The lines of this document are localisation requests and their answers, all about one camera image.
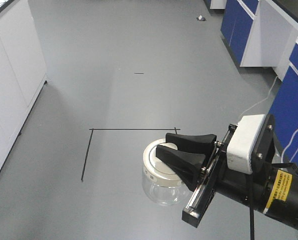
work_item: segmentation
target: gray floor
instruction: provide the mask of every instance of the gray floor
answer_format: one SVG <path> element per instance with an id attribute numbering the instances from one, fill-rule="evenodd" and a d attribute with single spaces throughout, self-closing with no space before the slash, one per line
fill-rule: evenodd
<path id="1" fill-rule="evenodd" d="M 181 221 L 187 201 L 161 207 L 145 196 L 142 153 L 164 131 L 95 132 L 80 181 L 89 128 L 177 127 L 221 139 L 266 97 L 274 73 L 235 66 L 222 14 L 200 0 L 29 3 L 50 81 L 0 174 L 0 240 L 249 239 L 248 209 L 224 196 L 197 229 Z M 278 86 L 248 114 L 267 113 Z M 256 237 L 296 233 L 256 213 Z"/>

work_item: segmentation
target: glass jar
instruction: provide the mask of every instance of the glass jar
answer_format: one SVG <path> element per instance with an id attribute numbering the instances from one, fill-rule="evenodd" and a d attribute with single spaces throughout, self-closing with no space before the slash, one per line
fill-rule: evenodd
<path id="1" fill-rule="evenodd" d="M 189 189 L 167 165 L 155 156 L 157 145 L 177 149 L 175 144 L 165 143 L 165 138 L 147 146 L 143 153 L 142 187 L 153 202 L 161 206 L 170 206 L 185 199 Z"/>

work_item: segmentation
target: yellow warning label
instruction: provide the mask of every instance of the yellow warning label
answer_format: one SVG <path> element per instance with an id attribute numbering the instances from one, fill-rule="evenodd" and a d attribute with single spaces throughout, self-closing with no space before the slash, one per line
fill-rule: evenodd
<path id="1" fill-rule="evenodd" d="M 292 174 L 278 170 L 277 177 L 275 178 L 275 182 L 273 185 L 273 189 L 271 191 L 269 200 L 266 205 L 266 209 L 269 209 L 274 199 L 279 199 L 282 201 L 286 201 L 290 186 L 292 183 Z"/>

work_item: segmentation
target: small object on floor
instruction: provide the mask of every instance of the small object on floor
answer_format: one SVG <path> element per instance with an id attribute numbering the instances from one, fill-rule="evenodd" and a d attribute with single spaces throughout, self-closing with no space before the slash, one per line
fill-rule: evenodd
<path id="1" fill-rule="evenodd" d="M 202 15 L 200 15 L 199 17 L 197 17 L 197 20 L 198 21 L 206 21 L 205 17 L 202 17 Z"/>

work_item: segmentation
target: white jar lid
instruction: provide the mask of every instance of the white jar lid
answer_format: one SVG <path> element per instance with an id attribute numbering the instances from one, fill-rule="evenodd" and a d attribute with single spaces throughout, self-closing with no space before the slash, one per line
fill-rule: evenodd
<path id="1" fill-rule="evenodd" d="M 165 163 L 155 156 L 157 145 L 178 149 L 173 143 L 165 143 L 165 138 L 150 143 L 143 153 L 143 171 L 149 180 L 162 187 L 178 187 L 184 183 Z"/>

